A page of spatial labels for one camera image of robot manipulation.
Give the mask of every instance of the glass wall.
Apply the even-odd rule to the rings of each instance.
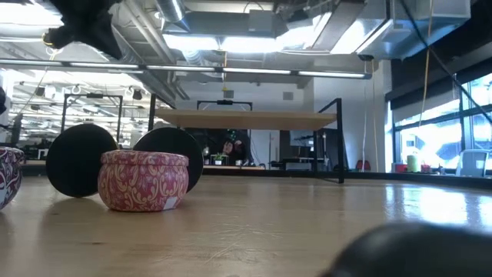
[[[464,88],[492,117],[492,73],[464,84]],[[462,112],[460,99],[452,98],[454,100],[450,97],[449,102],[425,111],[420,128],[420,113],[395,122],[395,162],[407,163],[409,155],[418,155],[422,163],[431,168],[456,169],[460,153],[465,149],[492,153],[492,125],[466,95],[463,95]],[[492,155],[487,169],[492,170]]]

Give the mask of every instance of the black round disc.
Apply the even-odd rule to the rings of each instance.
[[[154,129],[141,137],[133,149],[188,157],[188,192],[197,184],[203,171],[203,155],[200,145],[193,136],[179,128]]]
[[[68,128],[53,142],[46,157],[46,173],[59,192],[85,197],[98,192],[101,155],[118,149],[106,130],[93,124]]]

